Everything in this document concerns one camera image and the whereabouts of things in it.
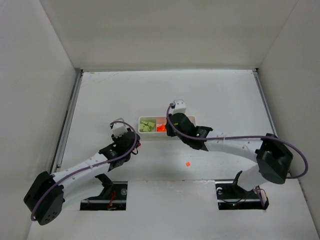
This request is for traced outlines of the orange round lego piece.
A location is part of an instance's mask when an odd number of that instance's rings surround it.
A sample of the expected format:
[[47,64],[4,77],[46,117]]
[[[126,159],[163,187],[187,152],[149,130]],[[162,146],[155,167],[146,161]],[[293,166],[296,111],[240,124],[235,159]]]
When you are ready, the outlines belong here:
[[167,128],[166,128],[166,125],[165,124],[160,124],[156,127],[156,131],[157,132],[166,132],[167,131]]

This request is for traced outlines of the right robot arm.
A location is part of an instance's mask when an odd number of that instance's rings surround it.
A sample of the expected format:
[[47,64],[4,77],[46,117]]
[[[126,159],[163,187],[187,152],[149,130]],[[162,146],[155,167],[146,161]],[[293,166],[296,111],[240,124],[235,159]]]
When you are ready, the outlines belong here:
[[239,171],[233,180],[243,190],[250,191],[266,182],[277,185],[286,182],[293,154],[273,134],[253,140],[227,139],[211,127],[194,125],[184,113],[169,113],[166,128],[168,136],[177,136],[194,150],[222,152],[254,162],[254,166]]

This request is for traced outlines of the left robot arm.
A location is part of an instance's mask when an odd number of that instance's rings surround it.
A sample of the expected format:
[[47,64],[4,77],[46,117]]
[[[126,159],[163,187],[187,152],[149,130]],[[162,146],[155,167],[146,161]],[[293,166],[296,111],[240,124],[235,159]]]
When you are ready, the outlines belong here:
[[52,222],[67,203],[67,195],[92,180],[100,181],[102,190],[110,189],[112,181],[106,173],[128,162],[140,146],[140,136],[130,128],[112,143],[100,149],[84,162],[53,174],[43,171],[37,175],[23,202],[30,210],[30,219],[43,226]]

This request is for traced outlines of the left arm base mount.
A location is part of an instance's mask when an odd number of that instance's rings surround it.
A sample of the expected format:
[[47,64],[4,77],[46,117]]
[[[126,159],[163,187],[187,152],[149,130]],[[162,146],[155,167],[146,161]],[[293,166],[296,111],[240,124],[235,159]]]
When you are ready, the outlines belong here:
[[128,182],[111,181],[105,174],[95,177],[103,186],[99,195],[80,203],[80,211],[125,211],[127,208]]

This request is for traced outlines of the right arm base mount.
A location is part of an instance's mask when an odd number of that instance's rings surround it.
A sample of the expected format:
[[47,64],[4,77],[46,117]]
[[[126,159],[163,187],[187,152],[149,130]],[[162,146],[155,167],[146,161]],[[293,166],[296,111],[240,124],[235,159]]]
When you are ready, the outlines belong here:
[[242,171],[233,181],[218,180],[215,182],[217,206],[219,210],[267,210],[270,205],[266,191],[259,186],[246,191],[238,186]]

